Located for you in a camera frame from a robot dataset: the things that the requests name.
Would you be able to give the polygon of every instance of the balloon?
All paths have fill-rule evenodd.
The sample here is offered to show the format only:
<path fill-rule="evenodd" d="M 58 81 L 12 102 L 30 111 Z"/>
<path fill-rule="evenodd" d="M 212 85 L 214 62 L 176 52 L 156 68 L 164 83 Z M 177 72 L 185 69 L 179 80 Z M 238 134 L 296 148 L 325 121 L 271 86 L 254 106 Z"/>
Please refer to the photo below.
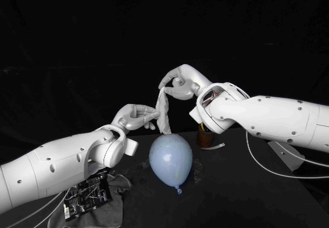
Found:
<path fill-rule="evenodd" d="M 150 167 L 166 185 L 177 189 L 185 182 L 192 167 L 192 149 L 177 134 L 164 134 L 150 146 Z"/>

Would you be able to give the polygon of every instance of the robotic hand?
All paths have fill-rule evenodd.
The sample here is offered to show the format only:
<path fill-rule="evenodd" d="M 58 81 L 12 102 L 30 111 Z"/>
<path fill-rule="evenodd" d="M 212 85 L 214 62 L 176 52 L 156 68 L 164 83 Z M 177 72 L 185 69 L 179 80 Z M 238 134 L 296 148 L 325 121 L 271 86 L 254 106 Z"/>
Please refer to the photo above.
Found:
<path fill-rule="evenodd" d="M 95 131 L 43 144 L 0 166 L 0 214 L 20 204 L 52 196 L 88 179 L 100 169 L 114 167 L 124 153 L 134 155 L 137 142 L 127 139 L 141 126 L 154 130 L 154 108 L 127 104 L 111 124 Z"/>
<path fill-rule="evenodd" d="M 255 137 L 329 152 L 329 106 L 271 96 L 250 97 L 234 84 L 211 83 L 189 65 L 166 74 L 159 89 L 173 77 L 173 87 L 164 92 L 180 100 L 198 96 L 190 116 L 212 132 L 221 134 L 238 122 Z"/>

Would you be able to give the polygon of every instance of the black table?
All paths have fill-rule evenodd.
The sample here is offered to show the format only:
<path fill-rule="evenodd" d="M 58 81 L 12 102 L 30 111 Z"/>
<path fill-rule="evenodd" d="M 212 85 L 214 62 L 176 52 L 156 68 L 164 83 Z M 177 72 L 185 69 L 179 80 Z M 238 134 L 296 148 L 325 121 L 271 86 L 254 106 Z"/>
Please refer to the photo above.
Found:
<path fill-rule="evenodd" d="M 124 228 L 180 227 L 326 227 L 329 215 L 297 179 L 267 172 L 250 156 L 245 131 L 229 129 L 216 135 L 215 150 L 196 146 L 196 132 L 177 133 L 189 142 L 203 170 L 195 184 L 193 172 L 180 186 L 182 194 L 154 175 L 151 168 L 131 177 L 133 188 L 123 195 Z M 139 142 L 134 157 L 124 156 L 115 170 L 134 167 L 149 158 L 160 134 L 128 137 Z M 293 175 L 271 147 L 248 136 L 251 152 L 273 171 Z M 63 194 L 17 227 L 33 227 L 56 207 Z M 40 208 L 53 196 L 20 205 L 0 215 L 0 227 L 10 225 Z"/>

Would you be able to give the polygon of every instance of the deflated balloon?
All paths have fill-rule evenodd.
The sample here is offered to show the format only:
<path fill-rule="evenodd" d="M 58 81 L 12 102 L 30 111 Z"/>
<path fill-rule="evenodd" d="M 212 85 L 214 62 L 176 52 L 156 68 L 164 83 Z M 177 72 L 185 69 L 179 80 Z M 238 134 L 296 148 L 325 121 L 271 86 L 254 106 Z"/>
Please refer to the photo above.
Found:
<path fill-rule="evenodd" d="M 179 189 L 192 167 L 192 150 L 189 143 L 177 134 L 164 134 L 150 146 L 150 167 L 166 185 Z"/>

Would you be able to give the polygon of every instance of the black tabletop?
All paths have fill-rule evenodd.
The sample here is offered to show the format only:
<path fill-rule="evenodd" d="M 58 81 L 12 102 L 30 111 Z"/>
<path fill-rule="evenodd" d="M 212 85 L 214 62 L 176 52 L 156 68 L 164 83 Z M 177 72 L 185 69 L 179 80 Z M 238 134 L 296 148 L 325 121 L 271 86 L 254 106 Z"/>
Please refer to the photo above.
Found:
<path fill-rule="evenodd" d="M 189 142 L 203 170 L 195 183 L 193 171 L 180 186 L 169 187 L 147 167 L 131 178 L 133 189 L 123 197 L 123 227 L 325 227 L 329 215 L 297 179 L 280 177 L 260 167 L 247 148 L 245 130 L 228 129 L 215 136 L 215 150 L 196 146 L 196 132 L 177 133 Z M 147 160 L 160 135 L 130 137 L 139 142 L 134 157 L 124 156 L 115 169 Z M 293 175 L 265 141 L 248 135 L 251 152 L 273 171 Z"/>

